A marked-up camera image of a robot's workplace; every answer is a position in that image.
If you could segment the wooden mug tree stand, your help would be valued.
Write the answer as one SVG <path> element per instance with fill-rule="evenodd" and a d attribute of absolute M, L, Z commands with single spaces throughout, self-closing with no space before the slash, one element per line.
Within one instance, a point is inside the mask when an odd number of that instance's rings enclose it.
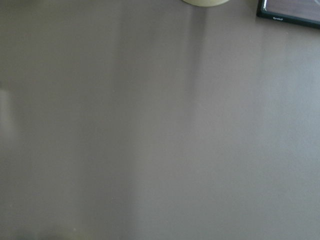
<path fill-rule="evenodd" d="M 183 0 L 183 2 L 197 7 L 216 7 L 228 1 L 229 0 Z"/>

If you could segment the black glass holder tray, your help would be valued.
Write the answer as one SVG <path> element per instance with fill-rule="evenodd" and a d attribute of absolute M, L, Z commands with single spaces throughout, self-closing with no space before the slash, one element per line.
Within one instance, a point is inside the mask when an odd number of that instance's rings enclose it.
<path fill-rule="evenodd" d="M 259 0 L 256 15 L 278 22 L 320 28 L 318 0 Z"/>

